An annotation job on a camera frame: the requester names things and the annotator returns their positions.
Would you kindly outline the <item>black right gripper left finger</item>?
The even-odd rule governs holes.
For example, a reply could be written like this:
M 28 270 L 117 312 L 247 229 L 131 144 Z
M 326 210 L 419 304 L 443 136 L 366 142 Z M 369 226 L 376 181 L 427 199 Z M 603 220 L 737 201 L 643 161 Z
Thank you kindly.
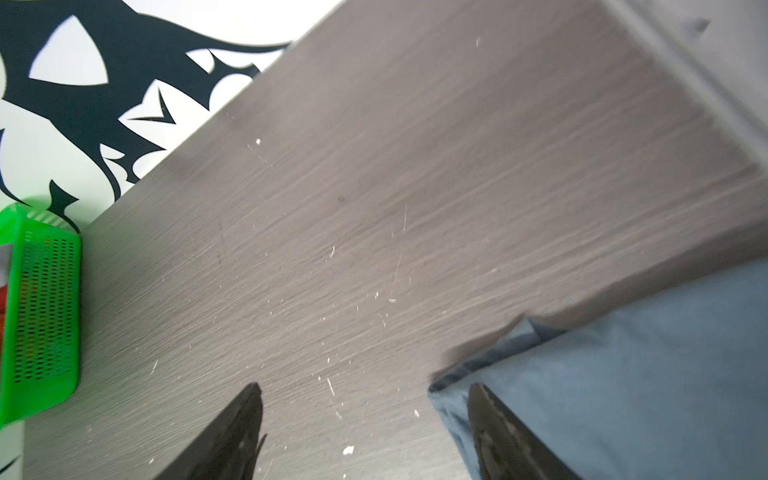
M 263 402 L 256 382 L 243 390 L 171 462 L 157 480 L 245 480 L 254 477 L 264 438 Z

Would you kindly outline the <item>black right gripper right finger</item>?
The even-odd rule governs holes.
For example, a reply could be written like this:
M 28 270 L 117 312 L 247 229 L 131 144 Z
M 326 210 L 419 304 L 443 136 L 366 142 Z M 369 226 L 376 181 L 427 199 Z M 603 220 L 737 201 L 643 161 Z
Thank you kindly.
M 578 477 L 486 385 L 470 387 L 468 417 L 483 479 Z

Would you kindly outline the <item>grey blue t shirt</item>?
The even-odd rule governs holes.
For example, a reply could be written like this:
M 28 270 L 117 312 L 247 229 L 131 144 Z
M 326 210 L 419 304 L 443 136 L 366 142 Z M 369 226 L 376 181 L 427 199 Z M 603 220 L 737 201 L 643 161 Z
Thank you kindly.
M 472 478 L 487 386 L 584 479 L 767 475 L 767 264 L 759 260 L 557 330 L 523 319 L 429 387 Z

